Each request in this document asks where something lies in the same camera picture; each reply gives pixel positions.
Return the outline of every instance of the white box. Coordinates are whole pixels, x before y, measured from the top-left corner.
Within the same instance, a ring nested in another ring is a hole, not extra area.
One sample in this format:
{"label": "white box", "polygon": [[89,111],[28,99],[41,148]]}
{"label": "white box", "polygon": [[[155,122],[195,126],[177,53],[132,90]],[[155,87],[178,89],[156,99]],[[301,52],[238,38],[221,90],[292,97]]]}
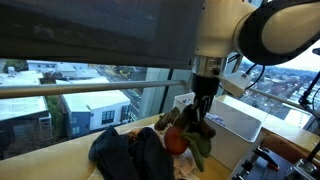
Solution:
{"label": "white box", "polygon": [[[182,111],[190,100],[193,102],[194,96],[194,93],[176,96],[174,106]],[[216,99],[209,113],[222,118],[222,121],[205,118],[216,130],[216,136],[211,140],[210,155],[232,170],[256,141],[262,122]]]}

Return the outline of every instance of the dark cloth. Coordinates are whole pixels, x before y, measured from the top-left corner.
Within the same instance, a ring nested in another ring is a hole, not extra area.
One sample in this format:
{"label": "dark cloth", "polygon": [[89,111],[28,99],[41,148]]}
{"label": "dark cloth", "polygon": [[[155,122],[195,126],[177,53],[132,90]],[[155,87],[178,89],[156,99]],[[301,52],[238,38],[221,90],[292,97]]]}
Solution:
{"label": "dark cloth", "polygon": [[109,127],[93,142],[89,159],[97,161],[97,168],[108,180],[174,179],[173,159],[148,127],[138,133],[134,142]]}
{"label": "dark cloth", "polygon": [[97,167],[104,179],[139,179],[128,153],[128,141],[128,137],[119,136],[110,126],[93,142],[89,159],[97,161]]}

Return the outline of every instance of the apple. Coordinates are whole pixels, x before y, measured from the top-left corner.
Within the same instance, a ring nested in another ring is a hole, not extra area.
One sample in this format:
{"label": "apple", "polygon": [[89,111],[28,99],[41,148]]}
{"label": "apple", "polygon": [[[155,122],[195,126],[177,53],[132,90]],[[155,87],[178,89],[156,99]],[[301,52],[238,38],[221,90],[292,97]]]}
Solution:
{"label": "apple", "polygon": [[180,155],[184,153],[189,146],[189,142],[180,136],[182,131],[183,129],[181,127],[171,126],[164,135],[164,143],[167,151],[171,155]]}

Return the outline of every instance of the red apple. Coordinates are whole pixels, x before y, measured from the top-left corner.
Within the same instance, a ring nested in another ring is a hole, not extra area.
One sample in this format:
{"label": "red apple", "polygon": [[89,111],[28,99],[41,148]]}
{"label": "red apple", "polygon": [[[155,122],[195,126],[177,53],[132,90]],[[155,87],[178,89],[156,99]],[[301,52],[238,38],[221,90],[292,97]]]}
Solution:
{"label": "red apple", "polygon": [[188,148],[188,141],[180,136],[182,131],[181,127],[171,126],[164,135],[164,143],[171,155],[180,155]]}

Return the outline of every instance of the sky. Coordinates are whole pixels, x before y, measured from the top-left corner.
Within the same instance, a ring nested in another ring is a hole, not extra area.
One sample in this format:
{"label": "sky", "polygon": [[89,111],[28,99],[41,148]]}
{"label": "sky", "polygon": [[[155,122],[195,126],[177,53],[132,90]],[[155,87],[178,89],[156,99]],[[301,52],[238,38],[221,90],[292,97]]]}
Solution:
{"label": "sky", "polygon": [[312,53],[314,48],[320,48],[320,40],[291,61],[276,66],[318,72],[320,71],[320,56]]}

